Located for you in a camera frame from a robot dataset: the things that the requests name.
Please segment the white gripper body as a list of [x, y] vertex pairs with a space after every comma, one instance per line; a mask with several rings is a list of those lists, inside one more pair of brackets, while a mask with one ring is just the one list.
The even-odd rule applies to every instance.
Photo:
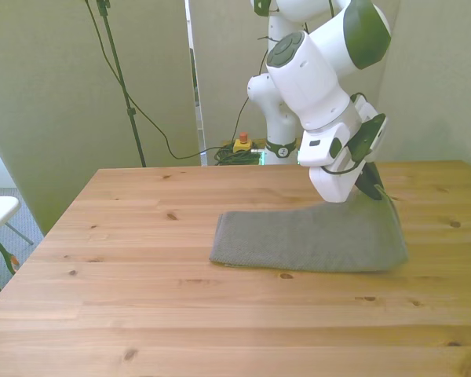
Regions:
[[329, 203], [344, 203], [363, 169], [364, 161], [350, 157], [337, 159], [327, 167], [310, 167], [309, 178], [314, 188]]

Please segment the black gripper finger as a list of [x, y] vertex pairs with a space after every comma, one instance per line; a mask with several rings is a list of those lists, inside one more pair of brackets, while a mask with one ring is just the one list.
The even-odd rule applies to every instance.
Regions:
[[374, 193], [381, 193], [385, 191], [381, 176], [375, 163], [371, 163], [371, 180]]
[[374, 193], [371, 180], [371, 163], [365, 163], [356, 180], [356, 187], [372, 200], [382, 200], [381, 193]]

